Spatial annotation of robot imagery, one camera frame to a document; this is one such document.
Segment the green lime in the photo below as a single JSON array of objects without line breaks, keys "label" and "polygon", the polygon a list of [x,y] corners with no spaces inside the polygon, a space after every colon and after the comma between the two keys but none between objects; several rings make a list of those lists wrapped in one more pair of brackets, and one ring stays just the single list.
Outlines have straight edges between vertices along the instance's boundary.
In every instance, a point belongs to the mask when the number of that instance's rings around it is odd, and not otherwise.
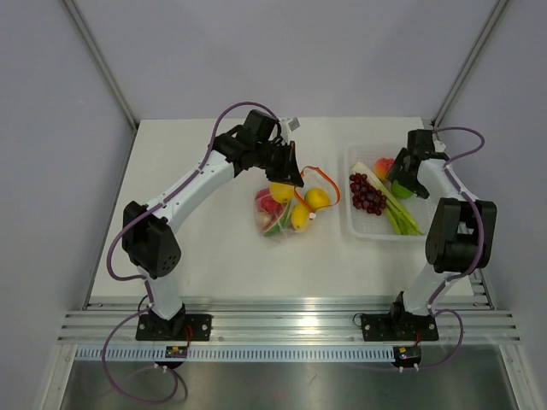
[{"label": "green lime", "polygon": [[415,195],[411,190],[400,185],[397,181],[391,183],[391,193],[393,196],[400,199],[408,199]]}]

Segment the red tomato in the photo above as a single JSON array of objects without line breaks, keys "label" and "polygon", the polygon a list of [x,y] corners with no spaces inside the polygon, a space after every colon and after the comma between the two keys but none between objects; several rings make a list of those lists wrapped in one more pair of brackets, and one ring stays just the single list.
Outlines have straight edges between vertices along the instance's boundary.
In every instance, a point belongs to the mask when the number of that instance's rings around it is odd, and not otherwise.
[{"label": "red tomato", "polygon": [[259,190],[256,193],[255,204],[259,212],[268,214],[282,214],[285,209],[285,204],[275,201],[268,189]]}]

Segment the clear zip top bag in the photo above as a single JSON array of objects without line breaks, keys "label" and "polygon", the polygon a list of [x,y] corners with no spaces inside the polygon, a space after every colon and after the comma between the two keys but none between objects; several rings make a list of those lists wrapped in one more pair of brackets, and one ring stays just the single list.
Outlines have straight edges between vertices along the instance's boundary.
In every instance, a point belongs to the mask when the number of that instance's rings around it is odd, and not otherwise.
[{"label": "clear zip top bag", "polygon": [[[285,209],[284,209],[284,212],[292,212],[292,209],[298,204],[302,204],[304,207],[306,207],[308,209],[308,211],[310,212],[310,219],[311,219],[311,222],[308,226],[308,228],[305,230],[305,231],[295,231],[291,224],[290,224],[290,227],[286,230],[286,231],[283,231],[282,233],[280,234],[277,234],[275,236],[271,236],[271,237],[266,237],[266,238],[273,238],[273,239],[276,239],[276,240],[282,240],[282,239],[285,239],[285,238],[288,238],[288,237],[291,237],[293,235],[297,235],[297,234],[303,234],[305,233],[313,224],[314,222],[316,221],[316,219],[318,218],[319,215],[325,213],[328,209],[330,208],[333,208],[335,206],[338,205],[340,199],[341,199],[341,192],[340,192],[340,189],[337,185],[337,183],[334,181],[333,178],[331,178],[331,176],[329,176],[325,171],[323,171],[320,167],[316,167],[316,166],[306,166],[302,169],[302,171],[300,172],[302,178],[303,178],[303,182],[304,182],[304,186],[303,188],[298,188],[298,187],[294,187],[294,197],[292,198],[292,201],[291,202],[288,202],[288,203],[284,203],[285,204]],[[270,184],[268,184],[267,186],[261,188],[260,190],[264,190],[264,189],[268,189],[268,187],[270,186]],[[317,210],[316,212],[313,212],[311,210],[311,208],[309,207],[309,205],[305,202],[304,200],[304,196],[306,194],[306,192],[312,188],[322,188],[323,190],[326,191],[326,193],[329,195],[330,197],[330,205],[326,208],[323,208],[323,209],[319,209]],[[256,217],[257,215],[260,213],[257,209],[256,209],[256,204],[255,204],[255,197],[256,197],[256,193],[254,195],[254,212],[255,212],[255,222],[256,222],[256,227],[257,227],[257,230],[260,232],[260,234],[262,235],[262,231],[265,229],[262,229],[258,224],[257,224],[257,221],[256,221]]]}]

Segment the white garlic bulb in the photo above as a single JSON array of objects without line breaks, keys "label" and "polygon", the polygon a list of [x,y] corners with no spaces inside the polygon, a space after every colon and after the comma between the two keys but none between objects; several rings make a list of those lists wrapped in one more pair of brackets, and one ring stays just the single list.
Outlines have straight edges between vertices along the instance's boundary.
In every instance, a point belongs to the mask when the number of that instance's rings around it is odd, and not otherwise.
[{"label": "white garlic bulb", "polygon": [[270,224],[271,220],[272,220],[271,215],[266,212],[260,212],[256,217],[257,224],[262,229],[266,228]]}]

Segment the yellow orange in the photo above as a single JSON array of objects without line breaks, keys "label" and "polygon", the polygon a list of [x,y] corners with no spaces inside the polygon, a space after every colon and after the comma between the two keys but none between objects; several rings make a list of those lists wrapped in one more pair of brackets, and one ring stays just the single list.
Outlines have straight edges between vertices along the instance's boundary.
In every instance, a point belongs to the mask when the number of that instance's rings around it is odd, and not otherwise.
[{"label": "yellow orange", "polygon": [[269,195],[278,203],[288,203],[294,197],[294,187],[290,184],[281,184],[272,182],[269,189]]},{"label": "yellow orange", "polygon": [[312,188],[304,196],[305,202],[313,212],[330,205],[330,197],[322,188]]}]

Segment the yellow lemon front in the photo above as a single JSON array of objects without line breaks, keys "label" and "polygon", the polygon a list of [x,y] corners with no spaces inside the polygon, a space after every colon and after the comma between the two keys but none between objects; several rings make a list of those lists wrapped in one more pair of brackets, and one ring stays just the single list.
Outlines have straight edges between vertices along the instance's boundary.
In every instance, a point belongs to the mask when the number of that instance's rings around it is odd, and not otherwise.
[{"label": "yellow lemon front", "polygon": [[302,204],[298,203],[291,212],[291,226],[295,231],[305,231],[311,219],[310,212]]}]

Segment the watermelon slice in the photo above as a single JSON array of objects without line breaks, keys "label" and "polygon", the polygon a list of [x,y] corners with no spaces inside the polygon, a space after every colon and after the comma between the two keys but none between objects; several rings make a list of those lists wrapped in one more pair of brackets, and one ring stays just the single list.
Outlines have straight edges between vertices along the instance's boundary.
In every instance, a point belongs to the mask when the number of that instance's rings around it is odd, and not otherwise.
[{"label": "watermelon slice", "polygon": [[262,231],[264,237],[271,237],[286,231],[291,224],[290,212],[275,214],[270,224]]}]

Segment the yellow orange top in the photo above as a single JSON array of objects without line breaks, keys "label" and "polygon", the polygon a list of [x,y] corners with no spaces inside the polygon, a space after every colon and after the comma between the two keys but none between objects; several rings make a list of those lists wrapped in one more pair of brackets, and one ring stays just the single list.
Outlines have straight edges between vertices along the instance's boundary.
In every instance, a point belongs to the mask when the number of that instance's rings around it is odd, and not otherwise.
[{"label": "yellow orange top", "polygon": [[294,187],[290,184],[281,184],[272,182],[269,189],[269,195],[278,203],[288,203],[294,197]]}]

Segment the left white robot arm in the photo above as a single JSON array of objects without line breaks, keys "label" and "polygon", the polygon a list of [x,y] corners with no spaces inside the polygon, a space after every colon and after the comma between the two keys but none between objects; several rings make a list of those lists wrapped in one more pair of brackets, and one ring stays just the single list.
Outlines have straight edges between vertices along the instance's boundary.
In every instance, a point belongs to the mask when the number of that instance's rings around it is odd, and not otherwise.
[{"label": "left white robot arm", "polygon": [[182,256],[176,231],[212,193],[252,167],[270,182],[303,187],[289,139],[299,126],[296,117],[278,120],[253,109],[243,124],[215,132],[204,159],[172,187],[146,204],[126,205],[121,246],[149,295],[145,325],[163,338],[174,340],[185,329],[185,305],[171,275]]}]

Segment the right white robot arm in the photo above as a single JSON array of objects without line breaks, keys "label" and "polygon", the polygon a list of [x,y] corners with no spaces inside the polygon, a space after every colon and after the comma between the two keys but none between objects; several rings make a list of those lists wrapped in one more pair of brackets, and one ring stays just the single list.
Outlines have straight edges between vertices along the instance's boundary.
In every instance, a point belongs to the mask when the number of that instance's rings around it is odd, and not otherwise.
[{"label": "right white robot arm", "polygon": [[438,204],[426,235],[426,265],[375,321],[384,342],[438,340],[436,301],[457,281],[485,267],[491,255],[497,207],[472,194],[454,174],[454,163],[466,154],[448,157],[437,150],[434,135],[434,130],[410,131],[387,174],[389,181],[420,198],[434,197]]}]

